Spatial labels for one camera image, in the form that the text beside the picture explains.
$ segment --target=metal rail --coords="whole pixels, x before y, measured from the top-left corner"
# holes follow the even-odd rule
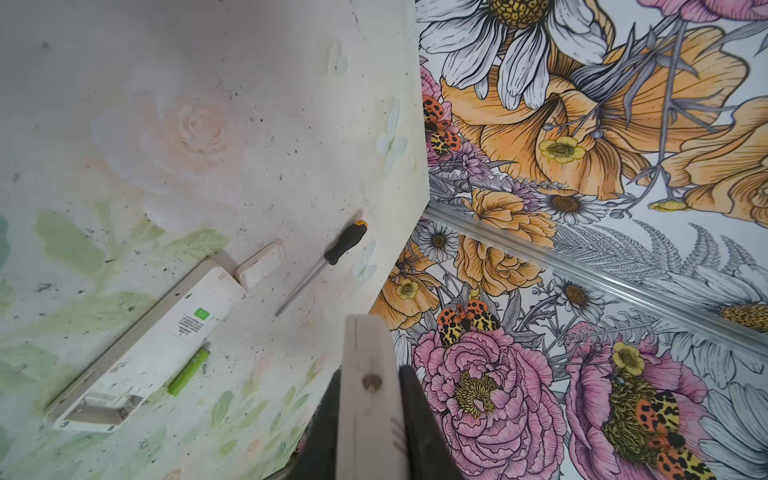
[[[563,273],[569,280],[594,287],[653,313],[658,318],[682,323],[702,336],[746,350],[758,356],[761,361],[768,362],[768,336],[745,326],[679,303],[668,296],[574,260],[563,253],[517,238],[434,200],[429,201],[424,210],[424,217],[516,257],[550,266]]]

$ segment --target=green logo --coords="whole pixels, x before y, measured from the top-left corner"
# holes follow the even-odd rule
[[[208,318],[208,316],[210,315],[210,313],[208,313],[208,312],[206,312],[205,310],[203,310],[203,309],[199,308],[199,309],[197,309],[197,312],[195,312],[195,313],[194,313],[194,315],[195,315],[197,318],[201,319],[201,320],[205,320],[206,318]]]

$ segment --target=floral wallpaper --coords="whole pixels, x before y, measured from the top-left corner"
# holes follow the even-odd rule
[[[418,0],[430,194],[768,333],[760,0]],[[757,479],[751,355],[422,219],[372,308],[467,478]]]

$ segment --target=spotted butterfly wing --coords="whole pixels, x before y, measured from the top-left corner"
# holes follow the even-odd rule
[[[438,315],[437,331],[443,346],[451,346],[456,343],[464,330],[462,318],[453,308],[443,309]]]
[[[469,300],[466,310],[469,325],[475,330],[492,332],[502,327],[496,316],[488,311],[488,304],[481,300]]]
[[[680,428],[680,407],[669,390],[651,400],[637,402],[635,417],[644,429],[655,433],[648,447],[657,453],[657,468],[667,480],[715,480],[715,475],[691,450],[685,448]]]

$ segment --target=screwdriver handle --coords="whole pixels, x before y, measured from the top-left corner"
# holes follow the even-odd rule
[[[336,262],[347,250],[360,242],[366,231],[368,231],[368,224],[364,220],[357,220],[353,225],[349,225],[341,233],[339,241],[323,255],[323,258],[331,265],[336,265]]]

